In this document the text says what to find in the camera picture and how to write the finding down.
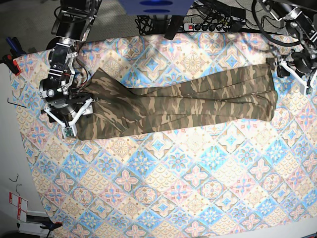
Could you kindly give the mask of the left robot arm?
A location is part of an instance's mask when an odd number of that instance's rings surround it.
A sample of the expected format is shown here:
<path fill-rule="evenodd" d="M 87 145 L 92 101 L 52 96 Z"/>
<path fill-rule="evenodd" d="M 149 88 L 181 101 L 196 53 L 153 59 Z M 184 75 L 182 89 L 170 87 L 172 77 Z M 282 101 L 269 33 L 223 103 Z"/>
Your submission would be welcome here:
<path fill-rule="evenodd" d="M 257 13 L 256 5 L 260 4 L 263 10 L 273 16 L 277 21 L 284 21 L 287 32 L 290 36 L 298 39 L 296 42 L 285 43 L 274 39 L 262 27 Z M 300 52 L 292 51 L 291 63 L 295 67 L 295 72 L 300 76 L 313 76 L 317 72 L 317 24 L 314 23 L 302 10 L 294 3 L 287 4 L 276 0 L 254 0 L 251 5 L 251 12 L 260 32 L 270 42 L 283 47 L 294 47 L 301 45 Z"/>

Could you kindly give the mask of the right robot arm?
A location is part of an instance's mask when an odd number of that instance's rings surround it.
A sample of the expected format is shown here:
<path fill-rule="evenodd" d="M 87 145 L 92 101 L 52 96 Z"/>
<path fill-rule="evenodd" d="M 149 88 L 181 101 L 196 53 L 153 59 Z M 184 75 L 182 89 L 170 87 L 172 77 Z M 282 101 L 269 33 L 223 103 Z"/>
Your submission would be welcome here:
<path fill-rule="evenodd" d="M 99 0 L 62 0 L 54 11 L 55 23 L 50 41 L 50 69 L 46 79 L 40 82 L 40 97 L 47 103 L 50 121 L 71 121 L 75 113 L 91 96 L 80 93 L 74 83 L 78 44 L 86 41 L 97 17 Z"/>

